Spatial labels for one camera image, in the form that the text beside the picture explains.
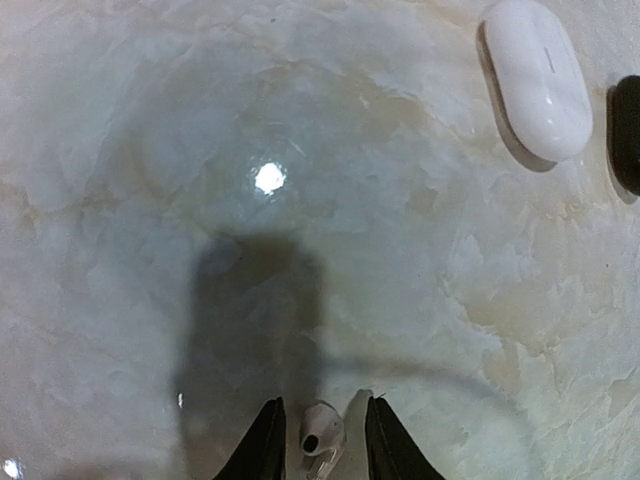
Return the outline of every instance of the bright light spot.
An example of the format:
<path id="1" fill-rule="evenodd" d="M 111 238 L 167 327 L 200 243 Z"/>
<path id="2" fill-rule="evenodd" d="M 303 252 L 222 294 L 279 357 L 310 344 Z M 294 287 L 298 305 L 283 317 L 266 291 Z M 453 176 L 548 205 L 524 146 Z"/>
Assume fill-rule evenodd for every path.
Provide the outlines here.
<path id="1" fill-rule="evenodd" d="M 282 188 L 286 175 L 282 167 L 277 163 L 267 163 L 260 167 L 256 174 L 256 188 L 262 190 L 266 195 Z"/>
<path id="2" fill-rule="evenodd" d="M 4 470 L 4 473 L 15 480 L 22 478 L 22 465 L 20 465 L 20 462 L 17 462 L 12 458 L 4 462 L 2 469 Z"/>

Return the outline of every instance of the black object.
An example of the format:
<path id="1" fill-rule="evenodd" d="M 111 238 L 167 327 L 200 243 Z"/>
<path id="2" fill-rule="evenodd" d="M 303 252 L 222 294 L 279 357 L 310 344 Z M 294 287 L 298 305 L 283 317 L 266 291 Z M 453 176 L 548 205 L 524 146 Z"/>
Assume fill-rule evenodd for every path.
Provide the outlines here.
<path id="1" fill-rule="evenodd" d="M 370 480 L 445 480 L 383 398 L 369 398 L 365 437 Z"/>
<path id="2" fill-rule="evenodd" d="M 610 99 L 609 157 L 620 184 L 640 195 L 640 77 L 625 77 Z"/>
<path id="3" fill-rule="evenodd" d="M 284 480 L 286 416 L 282 398 L 269 400 L 214 480 Z"/>

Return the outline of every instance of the marble tabletop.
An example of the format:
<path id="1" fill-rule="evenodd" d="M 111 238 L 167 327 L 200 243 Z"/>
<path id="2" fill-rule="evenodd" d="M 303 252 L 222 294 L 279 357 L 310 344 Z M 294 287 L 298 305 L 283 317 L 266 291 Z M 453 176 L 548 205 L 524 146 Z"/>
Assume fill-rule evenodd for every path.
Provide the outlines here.
<path id="1" fill-rule="evenodd" d="M 451 480 L 640 478 L 606 153 L 640 4 L 542 2 L 595 121 L 553 165 L 506 127 L 490 3 L 3 1 L 7 478 L 207 480 L 282 394 L 345 413 L 332 478 L 365 479 L 359 389 Z"/>

